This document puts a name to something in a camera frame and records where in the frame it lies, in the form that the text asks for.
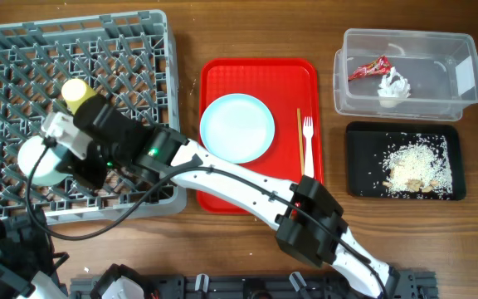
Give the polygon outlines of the red snack wrapper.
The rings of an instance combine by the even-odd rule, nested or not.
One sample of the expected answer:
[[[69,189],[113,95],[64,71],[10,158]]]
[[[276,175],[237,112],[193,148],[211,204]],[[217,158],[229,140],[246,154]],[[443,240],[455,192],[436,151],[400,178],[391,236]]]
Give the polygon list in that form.
[[[392,63],[384,55],[378,57],[368,64],[359,66],[348,77],[348,81],[364,78],[366,76],[382,76],[387,75],[393,68]]]

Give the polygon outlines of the white napkin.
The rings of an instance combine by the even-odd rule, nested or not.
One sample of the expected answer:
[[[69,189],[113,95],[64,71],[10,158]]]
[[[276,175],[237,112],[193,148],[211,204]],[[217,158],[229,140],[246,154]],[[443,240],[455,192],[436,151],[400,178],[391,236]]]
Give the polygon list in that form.
[[[411,86],[408,79],[402,76],[393,66],[387,75],[383,75],[378,85],[380,105],[384,108],[393,108],[399,104],[394,98],[407,99],[411,95]]]

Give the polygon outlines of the light blue plate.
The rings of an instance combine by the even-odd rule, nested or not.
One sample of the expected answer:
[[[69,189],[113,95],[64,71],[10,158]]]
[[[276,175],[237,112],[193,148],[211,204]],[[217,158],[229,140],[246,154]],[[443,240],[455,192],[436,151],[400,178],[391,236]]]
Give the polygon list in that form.
[[[276,123],[261,100],[232,93],[217,98],[204,110],[199,135],[211,154],[244,164],[260,158],[270,148]]]

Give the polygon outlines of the wooden chopstick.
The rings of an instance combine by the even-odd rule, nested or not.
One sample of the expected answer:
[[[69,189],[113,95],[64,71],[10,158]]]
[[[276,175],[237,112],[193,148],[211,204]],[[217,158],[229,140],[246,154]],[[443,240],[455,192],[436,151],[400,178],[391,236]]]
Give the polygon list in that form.
[[[301,109],[296,109],[297,124],[298,124],[298,139],[299,139],[299,152],[300,152],[300,171],[301,174],[305,174],[305,152],[304,152],[304,136],[302,130],[302,117]]]

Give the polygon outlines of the white plastic fork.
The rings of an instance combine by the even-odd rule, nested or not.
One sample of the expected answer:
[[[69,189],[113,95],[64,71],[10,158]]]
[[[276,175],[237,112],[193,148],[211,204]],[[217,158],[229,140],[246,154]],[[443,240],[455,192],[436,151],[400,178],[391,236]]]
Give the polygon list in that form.
[[[304,173],[306,176],[314,178],[315,176],[315,167],[314,167],[314,158],[313,158],[313,148],[312,148],[312,137],[314,135],[314,124],[311,116],[306,116],[304,118],[303,136],[305,137],[305,165]]]

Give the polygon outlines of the green bowl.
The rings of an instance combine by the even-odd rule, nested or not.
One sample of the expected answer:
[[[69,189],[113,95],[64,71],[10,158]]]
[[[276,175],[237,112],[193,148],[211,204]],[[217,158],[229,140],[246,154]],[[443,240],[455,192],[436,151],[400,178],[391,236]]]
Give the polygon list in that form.
[[[33,166],[39,160],[46,146],[43,138],[39,135],[27,140],[18,151],[17,163],[19,169],[29,177]],[[62,161],[52,149],[49,149],[41,159],[37,170],[32,178],[32,183],[38,186],[52,186],[63,181],[68,174],[56,170],[56,166]]]

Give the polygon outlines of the yellow cup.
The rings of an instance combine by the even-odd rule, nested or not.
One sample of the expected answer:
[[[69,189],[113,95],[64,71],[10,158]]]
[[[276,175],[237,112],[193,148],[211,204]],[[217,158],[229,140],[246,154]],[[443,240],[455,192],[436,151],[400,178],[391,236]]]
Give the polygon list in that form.
[[[61,95],[72,114],[90,97],[96,96],[97,92],[81,79],[70,79],[61,88]]]

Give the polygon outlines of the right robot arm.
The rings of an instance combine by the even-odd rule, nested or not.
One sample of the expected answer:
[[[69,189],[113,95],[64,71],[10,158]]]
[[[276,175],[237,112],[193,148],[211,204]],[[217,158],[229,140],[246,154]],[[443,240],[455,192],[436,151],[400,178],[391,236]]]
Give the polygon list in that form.
[[[120,167],[153,186],[171,182],[223,199],[275,230],[280,250],[294,259],[329,264],[367,297],[394,296],[393,269],[355,240],[343,208],[316,179],[302,176],[295,183],[219,159],[174,129],[126,117],[103,96],[57,116],[49,132],[100,171]]]

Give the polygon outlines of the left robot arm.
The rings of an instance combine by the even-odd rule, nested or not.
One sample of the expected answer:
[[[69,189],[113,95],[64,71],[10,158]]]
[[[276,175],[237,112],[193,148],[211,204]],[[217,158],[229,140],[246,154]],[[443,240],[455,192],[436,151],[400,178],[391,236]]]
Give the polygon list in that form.
[[[67,298],[57,268],[68,258],[26,214],[0,219],[0,298]]]

